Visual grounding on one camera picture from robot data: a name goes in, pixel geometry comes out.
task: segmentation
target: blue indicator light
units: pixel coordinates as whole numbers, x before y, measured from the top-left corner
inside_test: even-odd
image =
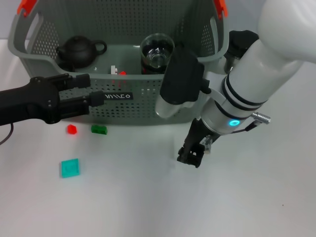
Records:
[[[230,121],[229,122],[229,125],[230,126],[238,126],[240,124],[240,121],[239,120],[233,120],[233,121]]]

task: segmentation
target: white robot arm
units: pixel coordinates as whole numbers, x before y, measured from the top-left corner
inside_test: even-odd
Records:
[[[214,142],[233,133],[304,61],[316,63],[315,0],[267,0],[258,32],[259,40],[223,81],[210,79],[211,98],[193,121],[178,161],[198,167],[204,137]]]

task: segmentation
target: green block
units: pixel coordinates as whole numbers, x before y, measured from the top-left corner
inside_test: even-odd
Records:
[[[63,178],[69,178],[77,175],[80,175],[78,159],[70,159],[61,162],[61,176]]]
[[[107,129],[106,126],[93,125],[93,126],[91,126],[91,132],[92,133],[97,133],[97,134],[107,135],[108,134],[108,129]]]

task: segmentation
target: white small object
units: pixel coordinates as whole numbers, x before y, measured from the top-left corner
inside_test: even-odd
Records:
[[[111,66],[111,75],[117,75],[118,74],[118,69],[114,66]]]

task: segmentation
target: red block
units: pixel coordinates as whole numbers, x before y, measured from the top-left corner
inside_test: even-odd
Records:
[[[69,134],[72,134],[72,135],[75,135],[76,133],[77,133],[77,128],[76,128],[76,126],[73,126],[73,125],[68,125],[68,127],[67,127],[67,132],[69,133]]]

